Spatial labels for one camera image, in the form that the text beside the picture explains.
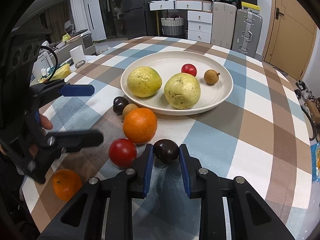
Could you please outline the left hand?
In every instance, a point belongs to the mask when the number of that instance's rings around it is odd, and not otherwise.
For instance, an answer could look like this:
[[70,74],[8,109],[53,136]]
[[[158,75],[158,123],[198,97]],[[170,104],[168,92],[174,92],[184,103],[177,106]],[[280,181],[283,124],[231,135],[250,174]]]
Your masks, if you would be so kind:
[[40,114],[40,124],[44,129],[48,129],[48,130],[53,129],[53,124],[50,122],[50,120],[46,116],[42,114]]

